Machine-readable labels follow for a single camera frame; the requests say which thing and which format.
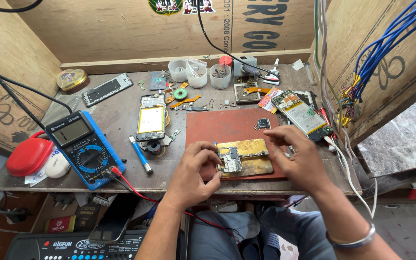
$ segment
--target white cable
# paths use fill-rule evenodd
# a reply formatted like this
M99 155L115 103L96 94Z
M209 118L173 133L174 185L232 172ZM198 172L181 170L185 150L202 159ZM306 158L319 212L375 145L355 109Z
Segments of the white cable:
M332 139L328 136L324 137L324 139L329 142L330 144L335 144L333 143ZM373 201L373 213L370 210L370 208L368 207L367 202L365 202L365 200L361 197L361 195L355 190L354 185L352 184L352 180L351 180L351 172L350 172L350 167L348 165L348 162L346 161L346 157L344 156L343 152L338 148L338 146L335 145L335 148L337 149L338 153L340 153L341 157L343 157L343 163L344 163L344 167L346 168L346 174L348 176L348 182L350 183L351 189L353 190L353 192L355 193L355 195L362 201L362 203L364 204L365 208L368 211L368 215L370 215L371 218L373 218L373 215L375 214L375 207L376 207L376 199Z
M330 101L330 98L328 96L328 83L327 83L327 66L326 66L326 59L327 59L327 15L325 12L325 5L326 5L326 1L325 0L320 0L320 5L318 10L320 10L320 19L318 20L318 27L319 27L319 31L318 31L318 35L322 37L322 48L321 48L321 56L322 56L322 62L321 62L321 66L320 66L320 70L317 67L316 64L316 54L314 54L314 65L316 67L316 71L318 73L318 78L320 81L320 95L323 99L325 99L325 102L327 103L327 107L331 112L331 115L333 117L334 122L338 122L339 117L338 115L335 113L335 110L333 108L333 105ZM319 40L316 39L315 40L315 44L319 44ZM344 148L346 150L346 152L348 153L348 156L352 162L353 158L356 158L356 155L354 154L354 151L351 148L351 144L350 144L350 138L348 136L348 132L346 131L346 129L344 129L344 127L342 127L342 132L343 132L343 136L339 135L338 137L344 138ZM375 192L374 192L374 197L373 197L373 209L370 210L370 208L368 207L368 204L365 202L365 200L361 197L361 195L359 195L359 193L355 190L355 187L352 183L351 180L351 174L350 174L350 168L348 165L348 162L346 160L346 157L344 156L343 152L338 148L338 146L332 141L331 138L329 138L328 136L325 137L325 140L330 143L331 145L333 145L338 153L340 153L341 157L343 158L343 162L344 162L344 166L346 168L346 173L348 176L348 182L351 186L351 189L353 190L353 192L357 195L357 197L362 201L362 203L364 204L364 206L366 207L367 211L369 212L371 218L374 217L375 215L375 210L376 210L376 205L377 205L377 195L378 195L378 183L377 180L375 178L373 178L374 181L374 185L375 185Z

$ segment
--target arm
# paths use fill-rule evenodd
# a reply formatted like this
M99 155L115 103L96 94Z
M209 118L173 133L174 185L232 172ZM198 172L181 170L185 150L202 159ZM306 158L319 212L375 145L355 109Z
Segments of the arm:
M177 233L185 209L208 199L221 185L221 172L217 172L206 184L198 173L208 160L222 163L215 153L217 150L215 145L208 142L187 146L137 251L136 260L176 258Z
M273 143L271 159L286 172L293 184L314 198L330 238L338 243L349 243L364 238L370 230L370 225L343 192L332 183L314 142L291 125L266 130L264 134L269 136ZM279 148L282 145L293 146L295 154L290 159ZM340 260L400 259L378 234L373 241L360 248L334 250Z

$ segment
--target leg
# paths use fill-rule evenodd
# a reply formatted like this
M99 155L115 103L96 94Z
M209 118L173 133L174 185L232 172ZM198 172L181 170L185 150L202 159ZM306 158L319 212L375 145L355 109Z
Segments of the leg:
M259 222L251 212L239 213L216 213L213 211L202 211L197 216L228 229L240 241L252 238L259 233ZM208 225L199 219L194 221L190 230L188 242L189 260L241 260L240 251L237 248L237 240L221 228Z
M325 237L327 229L320 212L269 207L264 212L259 212L258 217L269 232L298 247L300 260L337 259Z

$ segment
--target digital multimeter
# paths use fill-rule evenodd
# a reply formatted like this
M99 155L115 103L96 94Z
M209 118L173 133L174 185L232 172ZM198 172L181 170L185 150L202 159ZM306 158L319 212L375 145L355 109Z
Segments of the digital multimeter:
M46 126L49 138L75 169L90 190L109 182L104 170L125 167L94 119L86 111L76 111Z

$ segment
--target plastic box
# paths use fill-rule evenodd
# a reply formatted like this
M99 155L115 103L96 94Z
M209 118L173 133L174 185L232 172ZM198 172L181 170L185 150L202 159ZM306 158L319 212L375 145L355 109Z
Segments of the plastic box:
M176 59L168 63L168 69L170 70L171 77L174 81L181 83L187 80L185 66L187 66L186 59Z
M218 71L224 70L224 65L216 64L209 69L209 79L211 81L211 86L213 86L216 89L225 89L231 84L231 71L232 71L231 67L226 65L227 77L221 78L221 79L213 77L213 73L215 73L215 69L217 69Z
M197 72L200 73L201 76L198 78L192 78L190 76L190 70L189 69L186 70L188 84L189 86L193 88L202 88L208 83L207 68L199 67Z

